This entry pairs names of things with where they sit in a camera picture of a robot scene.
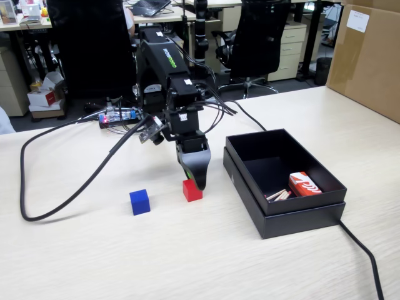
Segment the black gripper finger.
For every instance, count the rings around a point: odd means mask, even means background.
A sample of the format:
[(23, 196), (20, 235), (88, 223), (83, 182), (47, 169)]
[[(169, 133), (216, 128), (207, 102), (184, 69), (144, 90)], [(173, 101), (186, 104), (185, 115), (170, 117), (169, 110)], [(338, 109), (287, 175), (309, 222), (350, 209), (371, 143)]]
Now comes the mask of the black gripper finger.
[(203, 191), (206, 187), (207, 170), (210, 160), (211, 151), (209, 149), (191, 153), (179, 150), (180, 165), (190, 175), (200, 191)]
[(187, 178), (187, 179), (191, 179), (191, 175), (185, 170), (184, 166), (182, 165), (182, 162), (181, 162), (181, 148), (180, 148), (180, 146), (181, 146), (181, 145), (176, 141), (176, 156), (177, 156), (177, 161), (178, 161), (179, 165), (182, 167), (186, 178)]

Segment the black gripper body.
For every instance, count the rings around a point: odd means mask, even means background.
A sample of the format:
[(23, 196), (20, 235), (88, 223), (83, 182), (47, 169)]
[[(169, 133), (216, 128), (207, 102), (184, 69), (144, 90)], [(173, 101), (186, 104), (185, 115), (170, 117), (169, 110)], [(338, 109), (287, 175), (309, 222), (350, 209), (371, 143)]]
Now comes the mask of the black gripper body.
[(167, 141), (176, 143), (178, 153), (196, 153), (209, 150), (208, 140), (199, 129), (197, 109), (165, 110), (164, 120), (163, 136)]

